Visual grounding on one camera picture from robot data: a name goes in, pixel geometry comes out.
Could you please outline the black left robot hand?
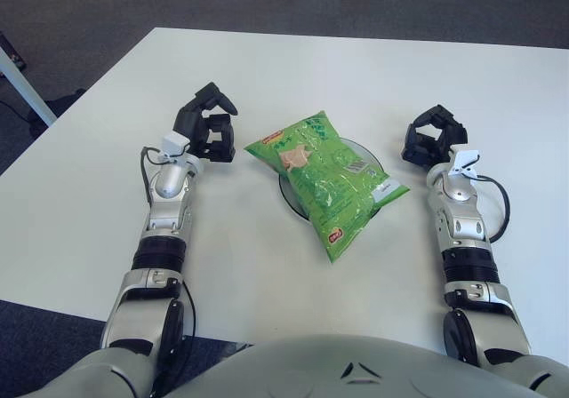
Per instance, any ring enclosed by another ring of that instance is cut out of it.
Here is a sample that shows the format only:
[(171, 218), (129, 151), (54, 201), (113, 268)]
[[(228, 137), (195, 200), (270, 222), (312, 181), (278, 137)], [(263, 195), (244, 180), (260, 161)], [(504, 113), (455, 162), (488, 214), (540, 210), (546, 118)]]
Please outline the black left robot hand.
[(161, 153), (231, 163), (236, 152), (232, 115), (238, 115), (235, 105), (215, 83), (208, 83), (179, 110), (172, 131), (163, 137)]

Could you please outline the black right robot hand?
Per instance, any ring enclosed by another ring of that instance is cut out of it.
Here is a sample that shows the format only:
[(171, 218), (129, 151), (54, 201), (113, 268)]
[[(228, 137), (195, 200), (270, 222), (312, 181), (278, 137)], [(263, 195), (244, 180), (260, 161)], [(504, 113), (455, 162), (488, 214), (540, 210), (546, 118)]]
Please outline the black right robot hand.
[[(437, 138), (418, 132), (432, 125), (440, 130)], [(432, 168), (450, 163), (448, 175), (464, 175), (477, 178), (473, 165), (479, 160), (477, 150), (468, 150), (468, 132), (442, 105), (436, 105), (419, 115), (407, 128), (402, 158), (420, 167)]]

